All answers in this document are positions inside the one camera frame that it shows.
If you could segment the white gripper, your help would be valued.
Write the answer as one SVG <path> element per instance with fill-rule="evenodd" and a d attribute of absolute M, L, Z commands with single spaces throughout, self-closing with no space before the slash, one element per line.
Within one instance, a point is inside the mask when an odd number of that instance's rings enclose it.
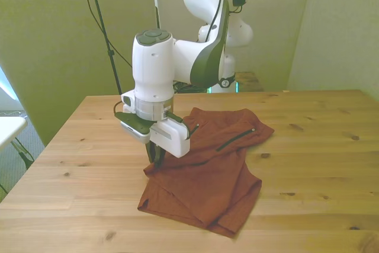
<path fill-rule="evenodd" d="M 190 151 L 189 131 L 184 123 L 167 118 L 153 124 L 150 128 L 150 140 L 146 152 L 150 163 L 159 168 L 166 151 L 180 158 Z"/>

